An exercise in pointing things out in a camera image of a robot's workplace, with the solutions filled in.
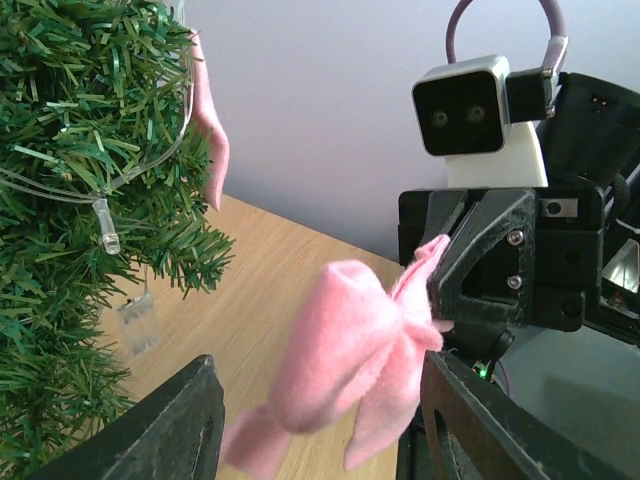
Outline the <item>pink ornaments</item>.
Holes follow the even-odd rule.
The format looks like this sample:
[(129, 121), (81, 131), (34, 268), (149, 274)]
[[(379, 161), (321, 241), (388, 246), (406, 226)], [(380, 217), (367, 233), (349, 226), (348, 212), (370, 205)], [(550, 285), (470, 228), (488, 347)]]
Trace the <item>pink ornaments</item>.
[(226, 428), (222, 462), (271, 479), (293, 436), (351, 408), (345, 469), (396, 442), (419, 405), (424, 356), (453, 327), (435, 317), (426, 290), (449, 243), (439, 235), (419, 247), (390, 290), (358, 260), (327, 264), (298, 310), (266, 402)]

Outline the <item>small green christmas tree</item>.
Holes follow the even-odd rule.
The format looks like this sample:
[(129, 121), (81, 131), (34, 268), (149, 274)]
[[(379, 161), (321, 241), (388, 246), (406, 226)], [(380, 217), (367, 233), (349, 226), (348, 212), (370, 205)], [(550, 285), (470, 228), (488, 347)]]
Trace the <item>small green christmas tree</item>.
[(23, 479), (130, 406), (100, 338), (118, 280), (216, 288), (192, 29), (176, 1), (1, 5), (1, 475)]

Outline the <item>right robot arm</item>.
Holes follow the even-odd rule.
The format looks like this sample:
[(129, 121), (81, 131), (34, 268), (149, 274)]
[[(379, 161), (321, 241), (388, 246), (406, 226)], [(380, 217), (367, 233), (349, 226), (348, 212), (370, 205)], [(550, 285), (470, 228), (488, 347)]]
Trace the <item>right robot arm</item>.
[(450, 237), (425, 289), (457, 348), (526, 326), (639, 341), (639, 96), (578, 73), (560, 85), (536, 132), (548, 186), (399, 196), (402, 265)]

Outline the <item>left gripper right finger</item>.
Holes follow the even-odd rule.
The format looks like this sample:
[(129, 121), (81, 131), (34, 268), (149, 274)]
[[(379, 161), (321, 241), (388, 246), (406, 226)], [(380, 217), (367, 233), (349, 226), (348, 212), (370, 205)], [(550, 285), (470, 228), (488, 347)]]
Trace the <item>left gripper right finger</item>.
[(448, 352), (425, 356), (421, 408), (436, 479), (624, 479)]

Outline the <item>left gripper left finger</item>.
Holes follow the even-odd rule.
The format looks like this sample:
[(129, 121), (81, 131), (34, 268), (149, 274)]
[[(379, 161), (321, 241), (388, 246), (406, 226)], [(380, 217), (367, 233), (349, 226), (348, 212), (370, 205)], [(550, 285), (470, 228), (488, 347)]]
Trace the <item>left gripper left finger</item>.
[(200, 355), (119, 419), (30, 478), (214, 479), (224, 423), (224, 390), (214, 359)]

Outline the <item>pink felt triangle ornament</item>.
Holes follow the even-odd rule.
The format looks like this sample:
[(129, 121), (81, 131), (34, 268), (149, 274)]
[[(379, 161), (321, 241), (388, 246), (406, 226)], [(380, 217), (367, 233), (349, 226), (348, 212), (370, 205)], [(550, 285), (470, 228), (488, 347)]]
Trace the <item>pink felt triangle ornament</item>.
[(213, 100), (208, 68), (198, 33), (192, 31), (190, 52), (194, 57), (194, 106), (193, 118), (201, 133), (208, 139), (208, 177), (204, 188), (205, 200), (216, 210), (221, 208), (224, 182), (230, 158), (230, 143), (219, 120)]

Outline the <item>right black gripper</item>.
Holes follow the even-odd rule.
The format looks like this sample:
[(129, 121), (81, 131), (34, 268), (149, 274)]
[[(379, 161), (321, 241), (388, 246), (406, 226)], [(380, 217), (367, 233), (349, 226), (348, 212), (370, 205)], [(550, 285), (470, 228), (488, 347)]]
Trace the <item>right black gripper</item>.
[(436, 237), (451, 239), (428, 281), (435, 317), (573, 332), (596, 312), (601, 189), (418, 189), (401, 193), (398, 207), (401, 265)]

